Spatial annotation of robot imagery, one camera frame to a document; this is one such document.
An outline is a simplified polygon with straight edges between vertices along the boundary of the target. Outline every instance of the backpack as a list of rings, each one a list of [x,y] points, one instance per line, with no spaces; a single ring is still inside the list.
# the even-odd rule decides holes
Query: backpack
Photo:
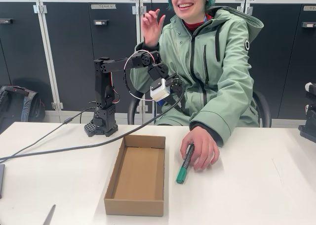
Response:
[[[0,89],[0,134],[14,122],[40,122],[45,105],[37,92],[19,86]]]

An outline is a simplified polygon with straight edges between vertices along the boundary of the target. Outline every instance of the green marker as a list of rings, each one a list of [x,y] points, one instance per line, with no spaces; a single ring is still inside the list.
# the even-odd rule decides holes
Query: green marker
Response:
[[[187,175],[187,169],[188,169],[188,166],[189,166],[189,163],[190,163],[190,160],[191,160],[191,157],[192,157],[192,154],[193,154],[193,150],[194,150],[194,143],[190,144],[189,145],[189,150],[187,152],[187,155],[184,159],[184,162],[182,164],[182,167],[180,168],[179,172],[178,172],[178,175],[177,175],[177,183],[179,184],[183,184],[185,178],[186,178],[186,175]]]

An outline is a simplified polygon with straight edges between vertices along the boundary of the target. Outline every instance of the robotic arm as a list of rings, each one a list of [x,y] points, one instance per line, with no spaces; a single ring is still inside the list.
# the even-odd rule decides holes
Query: robotic arm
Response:
[[[94,135],[110,136],[118,130],[115,121],[114,86],[112,83],[112,72],[123,71],[132,68],[147,67],[148,73],[153,79],[151,84],[151,97],[155,101],[167,99],[168,103],[175,103],[170,91],[181,95],[182,81],[176,74],[168,75],[168,67],[161,61],[158,51],[135,53],[128,58],[110,60],[102,57],[94,61],[95,68],[95,97],[96,110],[90,123],[84,126],[89,137]]]
[[[306,97],[313,103],[306,106],[306,123],[300,125],[301,136],[316,143],[316,84],[305,85]]]

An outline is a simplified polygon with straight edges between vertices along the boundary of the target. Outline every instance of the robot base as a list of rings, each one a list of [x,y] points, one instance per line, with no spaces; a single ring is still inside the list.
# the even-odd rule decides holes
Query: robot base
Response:
[[[106,137],[109,137],[118,130],[119,130],[119,127],[117,124],[115,124],[109,131],[106,132],[104,130],[104,127],[102,126],[97,127],[93,123],[93,120],[91,120],[90,123],[84,126],[84,131],[87,133],[88,137],[92,137],[94,135],[105,135]]]
[[[316,143],[316,133],[315,131],[311,131],[305,125],[300,125],[298,129],[301,131],[300,135],[312,142]]]

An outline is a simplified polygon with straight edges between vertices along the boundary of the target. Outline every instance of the cabinet door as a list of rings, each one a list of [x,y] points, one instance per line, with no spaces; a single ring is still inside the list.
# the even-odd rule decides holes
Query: cabinet door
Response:
[[[60,102],[81,111],[95,100],[88,3],[47,2],[45,14]]]
[[[6,63],[3,55],[1,40],[0,40],[0,88],[3,85],[9,85],[10,78],[8,74],[8,69],[6,68]]]
[[[250,75],[254,89],[268,101],[272,118],[278,118],[300,4],[252,4],[252,16],[264,28],[250,44]]]
[[[93,41],[94,58],[109,57],[121,59],[129,57],[137,44],[136,15],[132,13],[134,3],[116,3],[115,9],[90,8],[90,24]],[[95,20],[107,20],[107,25],[95,25]],[[128,86],[135,89],[130,81],[130,71],[126,71]],[[117,113],[127,113],[132,96],[126,89],[123,71],[112,73],[113,85],[120,95],[120,102],[116,104]]]
[[[152,3],[152,4],[146,3],[144,5],[146,6],[147,11],[160,9],[160,14],[158,18],[160,18],[162,15],[166,15],[163,26],[169,24],[170,19],[175,15],[174,11],[168,9],[168,3]],[[237,9],[237,7],[240,6],[240,3],[216,3],[215,5],[216,6],[229,6],[229,7]],[[146,94],[146,99],[151,99],[149,92]],[[146,111],[146,113],[152,113],[153,111],[152,102],[146,101],[146,105],[148,106],[148,111]],[[157,105],[157,113],[158,114],[161,113],[161,107],[159,105]]]
[[[304,28],[303,22],[316,23],[316,11],[306,11],[302,5],[288,69],[279,118],[306,119],[305,84],[316,83],[316,28]]]
[[[49,80],[38,14],[34,2],[0,2],[0,18],[13,19],[0,24],[0,40],[13,85],[39,93],[46,110],[52,110]]]

